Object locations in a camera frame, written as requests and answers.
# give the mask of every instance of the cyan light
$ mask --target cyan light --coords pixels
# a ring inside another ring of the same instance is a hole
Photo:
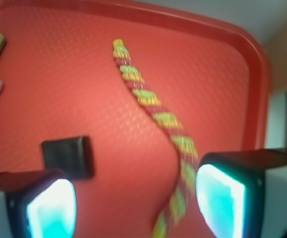
[[[200,211],[216,237],[242,237],[244,184],[206,164],[198,170],[196,193]]]
[[[76,221],[73,184],[55,181],[28,204],[27,215],[32,238],[71,238]]]

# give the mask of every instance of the black block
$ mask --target black block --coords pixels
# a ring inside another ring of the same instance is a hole
[[[89,137],[44,141],[41,146],[46,169],[63,170],[69,179],[89,179],[94,176]]]

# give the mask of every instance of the red tray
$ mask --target red tray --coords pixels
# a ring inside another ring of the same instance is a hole
[[[44,140],[91,137],[96,176],[74,181],[75,237],[151,236],[178,173],[115,66],[116,38],[200,157],[264,145],[269,67],[238,27],[128,0],[0,0],[0,32],[0,172],[42,169]],[[169,236],[213,236],[196,201]]]

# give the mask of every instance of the red and yellow rope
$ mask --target red and yellow rope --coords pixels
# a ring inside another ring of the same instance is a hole
[[[166,237],[172,226],[184,217],[188,198],[195,195],[196,171],[193,163],[198,154],[192,138],[184,131],[177,117],[165,108],[156,94],[145,84],[141,74],[131,61],[122,40],[113,42],[116,64],[126,81],[127,87],[136,96],[138,103],[151,115],[152,119],[169,136],[180,159],[180,176],[169,200],[161,210],[153,228],[153,237]]]

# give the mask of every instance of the textured tray surface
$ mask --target textured tray surface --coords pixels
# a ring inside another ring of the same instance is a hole
[[[232,46],[73,11],[0,11],[0,171],[43,168],[40,143],[92,140],[95,178],[75,182],[76,237],[148,237],[178,173],[167,137],[137,105],[112,56],[124,40],[149,87],[181,120],[200,156],[241,149],[249,70]],[[170,236],[211,236],[192,202]]]

